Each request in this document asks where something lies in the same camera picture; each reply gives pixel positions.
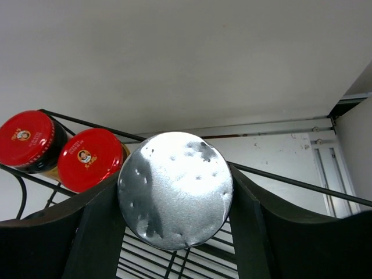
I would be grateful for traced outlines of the silver lid spice bottle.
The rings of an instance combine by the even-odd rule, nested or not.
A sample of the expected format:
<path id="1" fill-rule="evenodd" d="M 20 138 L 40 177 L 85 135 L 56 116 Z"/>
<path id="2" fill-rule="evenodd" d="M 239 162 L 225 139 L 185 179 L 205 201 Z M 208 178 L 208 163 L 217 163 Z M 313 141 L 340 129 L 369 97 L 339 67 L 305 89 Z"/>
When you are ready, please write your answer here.
<path id="1" fill-rule="evenodd" d="M 211 239 L 227 220 L 233 191 L 223 155 L 184 132 L 141 142 L 117 181 L 120 211 L 129 229 L 148 245 L 168 251 Z"/>

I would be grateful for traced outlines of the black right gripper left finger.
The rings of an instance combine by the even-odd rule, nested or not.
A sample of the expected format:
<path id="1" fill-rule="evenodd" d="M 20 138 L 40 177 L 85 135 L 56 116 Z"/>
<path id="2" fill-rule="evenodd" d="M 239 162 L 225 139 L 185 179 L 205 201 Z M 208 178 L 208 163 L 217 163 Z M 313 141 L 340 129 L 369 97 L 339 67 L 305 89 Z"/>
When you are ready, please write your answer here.
<path id="1" fill-rule="evenodd" d="M 115 173 L 30 217 L 1 222 L 1 278 L 116 278 L 126 223 Z"/>

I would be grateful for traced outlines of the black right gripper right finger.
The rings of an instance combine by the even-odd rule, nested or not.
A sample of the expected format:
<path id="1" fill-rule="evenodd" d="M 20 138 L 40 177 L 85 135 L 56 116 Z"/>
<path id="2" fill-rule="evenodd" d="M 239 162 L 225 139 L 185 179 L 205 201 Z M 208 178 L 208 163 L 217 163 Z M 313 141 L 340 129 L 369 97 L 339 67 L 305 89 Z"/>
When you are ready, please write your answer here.
<path id="1" fill-rule="evenodd" d="M 231 167 L 240 278 L 370 278 L 371 212 L 343 219 L 294 205 Z"/>

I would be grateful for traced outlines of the red lid sauce jar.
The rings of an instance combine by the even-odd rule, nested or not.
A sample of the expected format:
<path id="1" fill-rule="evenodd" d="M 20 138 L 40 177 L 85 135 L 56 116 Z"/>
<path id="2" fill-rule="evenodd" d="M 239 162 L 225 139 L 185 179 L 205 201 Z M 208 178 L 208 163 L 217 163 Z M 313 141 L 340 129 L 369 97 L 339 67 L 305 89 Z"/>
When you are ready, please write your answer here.
<path id="1" fill-rule="evenodd" d="M 119 171 L 130 155 L 129 149 L 110 131 L 91 128 L 73 136 L 58 159 L 63 186 L 84 192 Z"/>
<path id="2" fill-rule="evenodd" d="M 1 126 L 1 164 L 58 179 L 58 159 L 70 137 L 39 110 L 18 113 Z"/>

